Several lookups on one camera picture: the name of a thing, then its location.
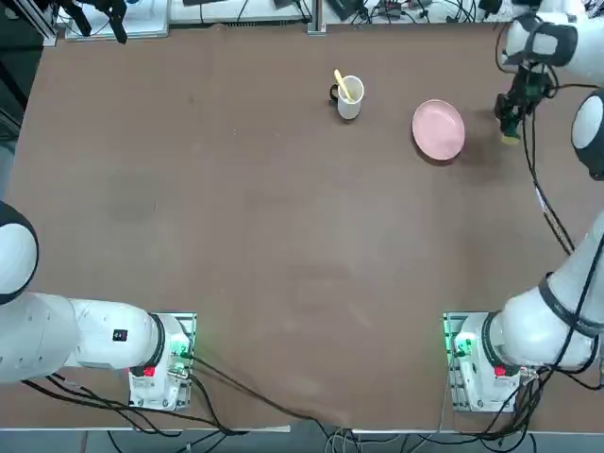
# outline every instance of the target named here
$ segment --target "yellow spoon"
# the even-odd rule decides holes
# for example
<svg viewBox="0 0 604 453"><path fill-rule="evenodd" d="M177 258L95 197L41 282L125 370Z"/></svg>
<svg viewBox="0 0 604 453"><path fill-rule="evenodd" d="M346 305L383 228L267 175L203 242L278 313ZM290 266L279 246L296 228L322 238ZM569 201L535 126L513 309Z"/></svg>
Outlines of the yellow spoon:
<svg viewBox="0 0 604 453"><path fill-rule="evenodd" d="M348 88L346 87L346 84L344 83L344 79L342 78L340 71L338 71L337 69L334 70L333 76L336 77L336 82L338 82L338 85L340 85L340 88L342 88L342 91L344 92L344 96L346 96L346 99L348 99L348 102L354 102L352 100L352 96L350 95L350 92L348 91Z"/></svg>

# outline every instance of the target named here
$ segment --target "white cylinder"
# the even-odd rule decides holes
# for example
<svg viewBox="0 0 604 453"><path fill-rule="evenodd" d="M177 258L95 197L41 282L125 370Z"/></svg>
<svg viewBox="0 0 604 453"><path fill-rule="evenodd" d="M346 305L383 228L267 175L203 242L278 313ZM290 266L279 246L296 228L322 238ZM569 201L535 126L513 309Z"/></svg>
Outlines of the white cylinder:
<svg viewBox="0 0 604 453"><path fill-rule="evenodd" d="M158 328L142 309L120 302L71 299L80 340L66 366L123 369L147 363Z"/></svg>
<svg viewBox="0 0 604 453"><path fill-rule="evenodd" d="M600 238L604 234L604 212L566 262L548 278L549 288L560 303L574 313L594 260ZM498 315L501 350L518 365L543 365L558 358L569 326L545 303L537 288L510 299ZM604 324L604 256L600 259L581 309L584 320ZM593 340L577 332L561 362L561 366L579 366L592 351Z"/></svg>
<svg viewBox="0 0 604 453"><path fill-rule="evenodd" d="M537 288L510 299L497 318L493 327L499 326L503 342L495 348L505 362L539 366L554 363L560 355L568 325L553 313ZM491 336L493 339L499 337L494 332ZM573 333L560 366L579 366L587 361L592 344L592 339Z"/></svg>
<svg viewBox="0 0 604 453"><path fill-rule="evenodd" d="M74 309L57 295L23 293L0 306L0 383L46 376L77 344Z"/></svg>

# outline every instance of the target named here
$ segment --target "pink plate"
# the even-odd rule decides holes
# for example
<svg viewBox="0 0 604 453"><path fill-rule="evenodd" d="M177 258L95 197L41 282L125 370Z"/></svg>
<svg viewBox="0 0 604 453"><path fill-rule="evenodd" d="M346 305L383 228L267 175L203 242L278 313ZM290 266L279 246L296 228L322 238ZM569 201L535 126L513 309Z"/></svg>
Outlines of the pink plate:
<svg viewBox="0 0 604 453"><path fill-rule="evenodd" d="M460 154L465 127L460 113L450 104L430 99L413 114L413 138L429 158L449 160Z"/></svg>

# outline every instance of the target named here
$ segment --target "mug handle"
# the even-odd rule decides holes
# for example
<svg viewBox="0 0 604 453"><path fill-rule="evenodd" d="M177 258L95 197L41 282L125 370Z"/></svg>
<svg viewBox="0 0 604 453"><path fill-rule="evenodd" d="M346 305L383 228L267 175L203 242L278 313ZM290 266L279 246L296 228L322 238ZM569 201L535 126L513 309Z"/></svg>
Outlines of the mug handle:
<svg viewBox="0 0 604 453"><path fill-rule="evenodd" d="M331 105L333 105L333 106L338 104L338 95L333 93L334 90L336 91L336 93L338 92L337 83L334 83L333 85L331 85L331 88L329 89L329 98L331 99Z"/></svg>

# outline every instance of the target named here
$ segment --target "black cable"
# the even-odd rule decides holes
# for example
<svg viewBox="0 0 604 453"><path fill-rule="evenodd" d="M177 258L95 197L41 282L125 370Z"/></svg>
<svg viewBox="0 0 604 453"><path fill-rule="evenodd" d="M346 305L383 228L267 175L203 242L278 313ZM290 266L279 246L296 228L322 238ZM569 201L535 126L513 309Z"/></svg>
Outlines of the black cable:
<svg viewBox="0 0 604 453"><path fill-rule="evenodd" d="M535 439L534 434L529 434L528 436L532 442L532 453L537 453L537 440Z"/></svg>
<svg viewBox="0 0 604 453"><path fill-rule="evenodd" d="M428 10L426 8L424 8L424 4L422 3L422 0L417 0L417 4L422 9L422 16L426 18L426 21L428 23L430 23L430 18L429 18L429 15L428 15Z"/></svg>
<svg viewBox="0 0 604 453"><path fill-rule="evenodd" d="M449 5L453 5L454 7L457 7L460 9L460 11L463 12L463 14L465 14L465 19L467 22L473 22L472 21L472 16L470 16L470 13L468 12L468 10L466 8L463 8L459 3L455 3L452 2L451 0L438 0L439 2L445 2L448 3Z"/></svg>
<svg viewBox="0 0 604 453"><path fill-rule="evenodd" d="M402 14L409 17L414 24L417 24L417 21L413 19L413 16L411 16L407 11L402 11Z"/></svg>
<svg viewBox="0 0 604 453"><path fill-rule="evenodd" d="M404 453L405 446L407 445L407 442L409 441L409 436L410 436L410 434L405 435L405 439L403 439L403 443L400 446L400 453Z"/></svg>
<svg viewBox="0 0 604 453"><path fill-rule="evenodd" d="M357 442L359 445L363 444L389 444L390 442L395 441L397 438L401 437L401 434L396 434L388 439L358 439Z"/></svg>
<svg viewBox="0 0 604 453"><path fill-rule="evenodd" d="M216 427L218 427L218 429L220 429L220 432L222 432L226 436L240 435L239 432L233 431L232 429L227 428L225 425L223 425L220 422L220 420L218 420L218 415L216 415L216 411L214 410L214 407L211 404L210 394L208 394L208 391L206 390L206 387L204 386L204 384L202 384L201 380L199 380L196 376L191 375L191 374L189 374L189 379L191 380L191 382L193 384L195 384L197 386L197 388L199 389L201 394L204 396L204 399L206 401L206 406L208 406L208 411L210 412L211 419L213 420Z"/></svg>
<svg viewBox="0 0 604 453"><path fill-rule="evenodd" d="M205 436L200 437L196 441L193 441L190 444L186 444L185 446L183 446L179 450L175 451L175 453L184 453L185 451L190 450L192 446L196 446L197 444L200 444L200 443L204 442L206 439L209 439L210 437L213 437L213 436L215 436L217 434L220 434L220 431L213 431L210 434L206 434Z"/></svg>
<svg viewBox="0 0 604 453"><path fill-rule="evenodd" d="M602 389L604 388L604 385L602 385L602 384L598 384L598 385L591 385L591 384L588 384L588 383L586 383L586 382L583 382L582 380L580 380L580 379L578 379L578 378L574 377L573 375L569 375L568 373L565 373L565 372L564 372L564 371L562 371L562 370L556 370L556 371L560 371L560 372L561 372L563 375L565 375L567 378L571 378L571 379L573 379L573 380L574 380L574 381L575 381L575 382L576 382L578 385L580 385L580 386L581 386L581 387L583 387L584 389L587 389L587 390L592 390L592 391L594 391L594 392L597 392L598 390L602 390Z"/></svg>
<svg viewBox="0 0 604 453"><path fill-rule="evenodd" d="M302 3L304 4L304 8L306 8L306 12L309 14L309 20L312 21L312 12L306 3L306 0L302 0Z"/></svg>
<svg viewBox="0 0 604 453"><path fill-rule="evenodd" d="M497 65L497 69L499 71L501 71L502 73L516 74L515 71L511 71L509 69L503 69L503 67L501 66L501 62L499 61L499 45L501 44L501 37L503 36L504 31L506 31L510 26L511 26L511 24L503 25L501 27L501 29L499 30L499 34L497 34L497 40L495 42L495 64Z"/></svg>
<svg viewBox="0 0 604 453"><path fill-rule="evenodd" d="M50 396L53 399L57 399L59 401L65 401L68 403L75 403L79 406L85 406L88 408L95 408L95 409L100 409L102 411L113 411L114 408L109 408L107 406L101 406L99 404L94 404L94 403L90 403L88 401L82 401L79 399L74 399L74 398L70 398L69 396L64 396L62 394L57 394L55 392L52 392L46 388L44 388L41 385L36 384L35 382L32 382L30 380L22 380L21 381L24 385L26 385L27 387L35 390L36 392L39 392L41 394L45 394L46 396ZM151 408L136 408L137 411L140 412L153 412L153 413L161 413L164 415L169 415L171 417L175 417L175 418L181 418L183 420L191 420L194 422L200 422L200 423L204 423L206 425L210 425L216 428L216 426L211 422L211 420L206 420L204 418L201 417L193 417L191 415L184 415L182 413L178 413L178 412L171 412L171 411L163 411L160 409L151 409Z"/></svg>
<svg viewBox="0 0 604 453"><path fill-rule="evenodd" d="M534 150L536 149L535 136L534 136L534 133L535 133L535 115L534 115L534 113L532 115L532 133L533 133L533 136L532 136L532 144L531 144L532 151L531 152L534 155ZM530 161L529 145L528 145L528 140L527 140L526 116L524 116L522 119L522 135L523 135L522 142L523 142L523 147L524 147L524 151L525 151L525 158L526 158L527 164L528 164L528 171L530 172L530 175L532 176L533 185L535 186L537 193L541 197L541 201L543 201L545 207L547 207L548 213L552 216L553 220L555 221L555 224L558 226L564 239L566 240L566 246L562 247L564 249L564 252L567 255L570 255L575 250L575 245L573 244L573 240L570 238L568 231L566 231L566 228L562 224L560 217L558 217L558 214L556 213L556 211L552 208L551 204L549 203L547 196L545 196L545 192L544 192L543 188L541 187L541 184L539 183L539 179L537 178L537 174L535 172L534 162ZM547 222L547 223L550 225L551 230L554 233L554 236L556 236L556 238L559 238L558 231L556 231L556 229L553 228L552 223L551 222Z"/></svg>
<svg viewBox="0 0 604 453"><path fill-rule="evenodd" d="M240 389L242 389L244 392L248 393L251 396L256 397L257 399L259 399L260 401L262 401L264 404L272 407L273 409L276 409L280 412L285 413L286 415L290 415L291 417L294 418L299 418L300 420L311 420L311 421L315 421L317 424L321 425L314 417L311 417L309 415L305 415L303 413L299 413L296 411L292 411L290 409L287 409L283 406L281 406L280 404L276 403L275 401L273 401L272 399L267 398L266 396L264 396L263 394L259 394L258 392L250 389L249 387L243 385L241 382L238 382L237 380L235 380L234 378L230 377L229 375L227 375L226 373L220 371L218 368L216 368L215 366L213 366L212 364L204 361L203 359L199 359L197 357L192 356L191 354L181 354L180 357L183 357L185 359L192 359L194 361L196 361L197 363L205 366L206 368L210 369L211 371L213 371L214 373L216 373L218 376L220 376L221 378L224 378L230 382L232 382L233 384L235 384L237 387L239 387Z"/></svg>
<svg viewBox="0 0 604 453"><path fill-rule="evenodd" d="M346 442L348 433L350 433L350 438L352 439L352 443L355 445L355 450L357 450L357 453L362 453L361 448L359 447L359 439L355 437L355 433L352 432L352 429L344 430L344 442Z"/></svg>
<svg viewBox="0 0 604 453"><path fill-rule="evenodd" d="M109 436L109 440L111 441L113 448L115 448L115 451L117 451L117 453L124 453L122 451L122 449L119 446L117 446L117 444L115 443L115 440L113 439L113 436L111 435L111 431L107 431L107 435Z"/></svg>
<svg viewBox="0 0 604 453"><path fill-rule="evenodd" d="M65 378L62 377L61 375L56 375L56 376L63 381L65 380ZM76 392L76 391L68 389L65 386L63 386L62 384L56 382L50 376L46 377L46 379L67 394L72 394L74 396L80 396L83 398L91 399L93 401L97 401L97 402L105 404L108 408L114 409L118 415L120 415L128 423L132 424L132 426L134 428L138 429L140 432L143 432L145 434L158 434L162 437L178 437L178 436L180 436L180 434L182 434L181 432L179 432L178 434L174 434L174 433L167 433L167 432L162 431L161 429L157 428L153 423L151 423L151 421L146 416L141 414L138 410L136 410L134 408L130 408L129 406L121 403L120 401L101 398L100 396L98 396L94 392L90 391L89 389L86 389L85 387L84 388L80 387L80 388L82 390L84 390L84 392L86 392L87 394L83 394L81 392ZM140 416L146 422L146 424L149 427L151 427L152 430L147 431L146 429L142 428L139 424L135 423L130 417L128 417L126 414L122 413L121 411L131 411L131 412L135 413L136 415Z"/></svg>
<svg viewBox="0 0 604 453"><path fill-rule="evenodd" d="M594 90L597 90L598 87L597 85L591 85L589 83L565 83L564 85L559 85L558 86L558 90L561 90L562 88L593 88Z"/></svg>
<svg viewBox="0 0 604 453"><path fill-rule="evenodd" d="M225 441L227 437L223 435L220 439L218 439L210 448L206 448L203 453L210 453L213 449L215 449L218 445Z"/></svg>
<svg viewBox="0 0 604 453"><path fill-rule="evenodd" d="M310 20L306 17L306 14L304 13L304 10L302 9L302 5L300 5L299 1L296 1L294 3L298 7L298 9L300 10L300 14L302 14L302 22L304 24L307 24Z"/></svg>
<svg viewBox="0 0 604 453"><path fill-rule="evenodd" d="M98 35L101 31L103 31L107 25L109 25L109 19L107 19L107 21L105 22L105 24L103 26L101 26L98 30L96 30L94 33L91 33L89 36L84 36L82 35L80 32L75 31L74 29L72 29L69 24L67 24L65 22L65 18L61 15L57 15L57 17L59 17L60 21L63 22L63 25L65 25L67 28L69 28L70 30L72 30L73 33L75 33L77 36L80 36L82 38L89 38L90 36L95 36Z"/></svg>
<svg viewBox="0 0 604 453"><path fill-rule="evenodd" d="M242 18L243 11L245 10L245 7L247 6L247 3L248 3L248 2L249 2L249 0L245 0L245 1L243 2L243 6L242 6L242 8L240 9L239 14L238 14L238 16L237 16L237 21L236 21L236 24L238 24L238 23L239 23L239 20Z"/></svg>
<svg viewBox="0 0 604 453"><path fill-rule="evenodd" d="M420 438L424 439L427 442L430 442L432 444L437 444L437 445L463 445L463 444L471 444L473 442L477 442L480 438L479 437L475 437L473 439L468 439L465 441L457 441L457 442L440 442L440 441L435 441L434 439L430 439L429 437L424 437L421 434L417 434L417 436L419 436Z"/></svg>
<svg viewBox="0 0 604 453"><path fill-rule="evenodd" d="M524 429L522 430L522 435L520 436L520 439L518 439L518 442L516 442L513 446L511 446L510 448L506 448L506 449L498 449L498 448L492 448L491 446L488 446L484 440L480 439L480 443L482 444L482 446L484 446L487 450L489 451L493 451L494 453L510 453L512 451L514 451L516 448L518 448L524 441L525 438L527 437L527 429L529 428L529 425L525 425Z"/></svg>

